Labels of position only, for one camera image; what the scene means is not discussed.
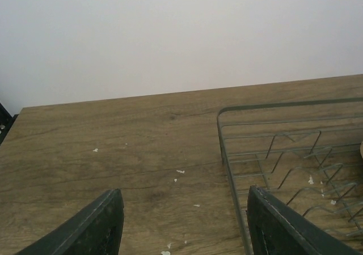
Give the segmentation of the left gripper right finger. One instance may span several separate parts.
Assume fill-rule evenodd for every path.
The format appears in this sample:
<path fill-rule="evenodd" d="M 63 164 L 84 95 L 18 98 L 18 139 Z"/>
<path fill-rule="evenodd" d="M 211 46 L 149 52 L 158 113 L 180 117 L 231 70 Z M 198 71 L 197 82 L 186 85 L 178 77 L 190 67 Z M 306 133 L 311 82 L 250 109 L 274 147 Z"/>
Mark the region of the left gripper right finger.
<path fill-rule="evenodd" d="M 254 254 L 359 254 L 257 186 L 248 192 L 247 221 Z"/>

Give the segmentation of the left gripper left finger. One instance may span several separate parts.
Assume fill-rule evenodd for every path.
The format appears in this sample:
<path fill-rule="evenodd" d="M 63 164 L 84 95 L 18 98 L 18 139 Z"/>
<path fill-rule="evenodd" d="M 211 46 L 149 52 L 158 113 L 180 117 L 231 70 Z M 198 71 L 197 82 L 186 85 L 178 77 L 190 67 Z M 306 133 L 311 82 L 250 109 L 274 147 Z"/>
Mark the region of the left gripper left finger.
<path fill-rule="evenodd" d="M 120 189 L 110 189 L 17 254 L 118 254 L 124 225 Z"/>

